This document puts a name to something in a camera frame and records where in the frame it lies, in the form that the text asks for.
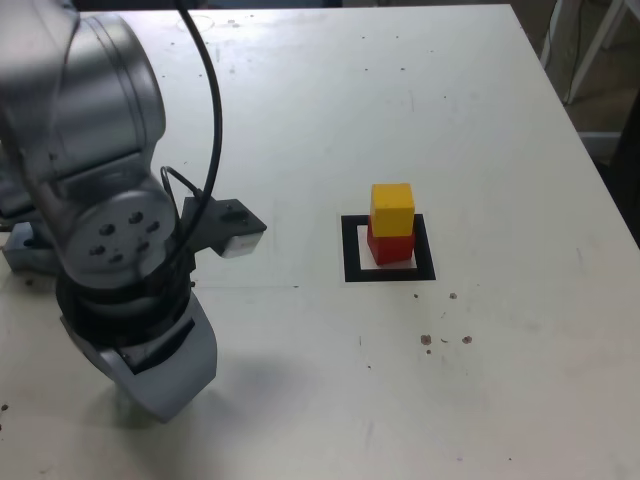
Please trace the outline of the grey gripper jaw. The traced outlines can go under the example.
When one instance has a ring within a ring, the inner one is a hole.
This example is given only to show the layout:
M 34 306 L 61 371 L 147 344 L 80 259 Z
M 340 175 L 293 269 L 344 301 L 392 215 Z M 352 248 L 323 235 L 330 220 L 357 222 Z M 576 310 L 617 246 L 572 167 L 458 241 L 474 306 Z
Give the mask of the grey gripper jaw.
M 182 411 L 216 376 L 217 341 L 194 294 L 156 339 L 99 353 L 106 375 L 161 422 Z

